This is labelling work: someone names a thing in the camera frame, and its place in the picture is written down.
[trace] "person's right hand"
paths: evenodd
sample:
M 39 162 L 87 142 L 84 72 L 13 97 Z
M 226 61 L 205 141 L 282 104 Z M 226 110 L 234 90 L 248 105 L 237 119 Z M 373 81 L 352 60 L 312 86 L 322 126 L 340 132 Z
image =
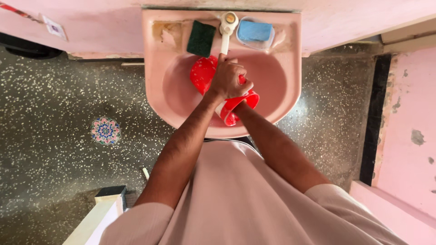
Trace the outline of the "person's right hand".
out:
M 246 79 L 245 84 L 240 84 L 239 75 L 245 75 L 247 70 L 238 64 L 238 59 L 226 60 L 225 57 L 225 54 L 219 54 L 217 70 L 208 92 L 216 93 L 223 99 L 243 96 L 253 88 L 253 83 Z

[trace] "soap dish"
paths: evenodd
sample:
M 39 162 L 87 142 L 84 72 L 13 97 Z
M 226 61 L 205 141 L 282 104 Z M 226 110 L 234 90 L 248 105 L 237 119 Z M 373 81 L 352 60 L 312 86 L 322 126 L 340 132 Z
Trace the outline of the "soap dish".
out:
M 259 20 L 257 18 L 250 17 L 250 16 L 243 17 L 242 19 L 239 20 L 239 22 L 241 23 L 241 21 L 243 21 L 243 20 L 250 21 L 250 22 L 257 22 L 257 23 L 266 23 L 262 20 Z M 236 39 L 238 39 L 238 41 L 240 43 L 242 43 L 243 45 L 247 45 L 250 48 L 254 48 L 257 50 L 268 49 L 271 46 L 271 44 L 273 43 L 273 39 L 274 39 L 274 35 L 275 35 L 274 28 L 271 28 L 271 34 L 269 35 L 269 39 L 267 41 L 243 41 L 239 38 L 238 31 L 239 31 L 239 25 L 238 25 L 238 28 L 236 29 Z

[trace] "sink basin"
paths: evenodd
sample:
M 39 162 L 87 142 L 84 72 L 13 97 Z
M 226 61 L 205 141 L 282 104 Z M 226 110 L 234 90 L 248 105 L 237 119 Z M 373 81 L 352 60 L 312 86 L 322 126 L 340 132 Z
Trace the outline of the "sink basin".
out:
M 246 78 L 260 101 L 255 110 L 276 123 L 295 105 L 301 93 L 301 15 L 291 13 L 235 12 L 241 19 L 251 16 L 273 24 L 276 38 L 269 50 L 258 51 L 230 37 L 229 58 L 247 69 Z M 221 35 L 220 11 L 143 10 L 145 85 L 147 100 L 168 124 L 178 128 L 201 101 L 189 72 L 200 58 L 186 52 L 192 22 L 217 27 L 211 55 L 218 56 Z M 229 139 L 248 135 L 241 122 L 226 126 L 214 114 L 206 138 Z

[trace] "sponge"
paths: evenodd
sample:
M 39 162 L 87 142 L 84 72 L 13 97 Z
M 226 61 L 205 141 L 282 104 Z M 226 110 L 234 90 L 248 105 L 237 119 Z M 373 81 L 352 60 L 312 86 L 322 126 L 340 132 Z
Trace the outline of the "sponge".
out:
M 209 58 L 216 27 L 194 20 L 186 51 Z
M 242 20 L 239 23 L 238 37 L 245 41 L 268 41 L 272 24 Z

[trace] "terrazzo floor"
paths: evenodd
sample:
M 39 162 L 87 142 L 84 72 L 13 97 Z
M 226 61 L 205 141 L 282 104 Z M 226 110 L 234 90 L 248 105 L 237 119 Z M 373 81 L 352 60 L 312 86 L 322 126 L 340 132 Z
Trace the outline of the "terrazzo floor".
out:
M 147 103 L 143 66 L 31 60 L 0 47 L 0 244 L 62 244 L 102 187 L 142 191 L 174 129 Z M 303 89 L 277 126 L 334 183 L 358 176 L 374 59 L 303 59 Z M 123 138 L 93 142 L 91 122 L 115 119 Z

